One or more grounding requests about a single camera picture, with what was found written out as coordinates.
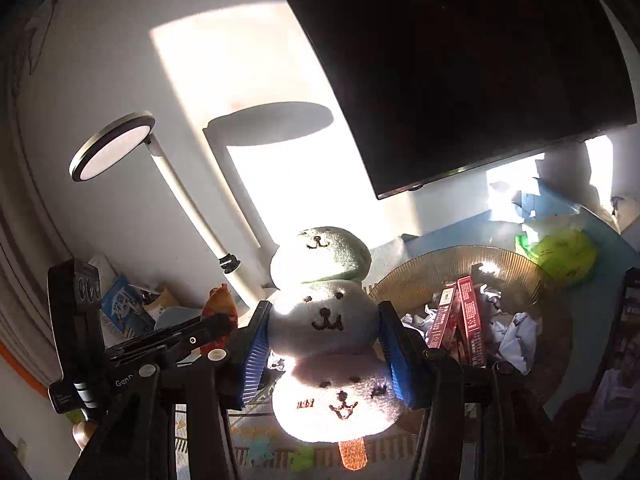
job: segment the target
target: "green plush ball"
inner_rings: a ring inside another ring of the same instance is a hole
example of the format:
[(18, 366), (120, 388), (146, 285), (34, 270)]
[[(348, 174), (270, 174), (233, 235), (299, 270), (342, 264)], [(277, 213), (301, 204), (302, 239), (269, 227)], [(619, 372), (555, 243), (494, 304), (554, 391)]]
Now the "green plush ball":
[(357, 236), (339, 227), (315, 227), (278, 248), (271, 279), (278, 288), (325, 280), (361, 283), (370, 267), (371, 254)]

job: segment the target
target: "plush toy face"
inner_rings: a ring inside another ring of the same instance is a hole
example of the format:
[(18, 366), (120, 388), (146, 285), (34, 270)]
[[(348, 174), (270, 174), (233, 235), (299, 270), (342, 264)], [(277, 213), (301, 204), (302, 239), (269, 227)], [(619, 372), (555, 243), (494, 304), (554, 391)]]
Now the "plush toy face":
[(282, 429), (304, 442), (343, 442), (386, 430), (401, 415), (386, 363), (372, 353), (297, 362), (273, 391)]
[(331, 280), (281, 290), (269, 314), (271, 349), (282, 357), (353, 352), (378, 338), (378, 306), (354, 282)]
[(370, 267), (371, 254), (359, 238), (338, 227), (316, 227), (278, 248), (271, 279), (278, 288), (325, 280), (362, 282)]

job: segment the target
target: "black monitor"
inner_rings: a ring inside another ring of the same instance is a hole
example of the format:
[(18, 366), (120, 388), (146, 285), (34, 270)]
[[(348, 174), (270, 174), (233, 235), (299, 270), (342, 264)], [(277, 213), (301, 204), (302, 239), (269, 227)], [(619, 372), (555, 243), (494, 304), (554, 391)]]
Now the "black monitor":
[(384, 198), (636, 122), (599, 0), (287, 0)]

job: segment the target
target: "white wall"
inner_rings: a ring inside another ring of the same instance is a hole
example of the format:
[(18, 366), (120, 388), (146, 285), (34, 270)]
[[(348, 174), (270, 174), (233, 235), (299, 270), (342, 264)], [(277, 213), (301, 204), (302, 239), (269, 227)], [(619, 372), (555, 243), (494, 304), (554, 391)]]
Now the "white wall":
[(0, 384), (0, 428), (14, 446), (25, 441), (27, 473), (33, 480), (66, 480), (79, 454), (71, 422), (2, 358)]
[[(49, 15), (45, 4), (33, 21), (37, 38)], [(156, 136), (203, 215), (263, 282), (265, 251), (273, 249), (261, 250), (247, 234), (202, 133), (213, 118), (242, 108), (307, 101), (334, 116), (331, 126), (287, 146), (238, 148), (227, 139), (275, 242), (334, 224), (374, 247), (486, 209), (482, 171), (375, 199), (335, 97), (284, 0), (59, 0), (39, 47), (33, 47), (37, 67), (22, 75), (19, 118), (34, 179), (62, 237), (78, 257), (105, 253), (133, 281), (167, 280), (187, 303), (201, 303), (222, 275), (148, 153), (139, 148), (87, 183), (68, 176), (78, 147), (134, 110), (156, 115)], [(260, 144), (259, 129), (256, 135)], [(432, 198), (444, 190), (450, 200), (442, 209)]]

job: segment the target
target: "ribbed blue pad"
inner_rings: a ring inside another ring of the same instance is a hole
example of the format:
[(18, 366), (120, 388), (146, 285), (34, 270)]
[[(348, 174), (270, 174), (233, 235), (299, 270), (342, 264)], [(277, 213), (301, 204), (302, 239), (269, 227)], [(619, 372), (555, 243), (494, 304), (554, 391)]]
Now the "ribbed blue pad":
[(267, 364), (269, 357), (269, 343), (267, 340), (267, 321), (269, 316), (264, 316), (255, 333), (254, 340), (251, 341), (249, 351), (244, 359), (244, 389), (240, 404), (244, 408), (245, 404), (255, 397), (262, 377), (262, 371)]
[(415, 399), (411, 388), (411, 367), (404, 354), (402, 354), (398, 344), (398, 336), (382, 309), (380, 309), (378, 339), (385, 355), (385, 361), (391, 366), (391, 378), (396, 397), (409, 407), (412, 407)]

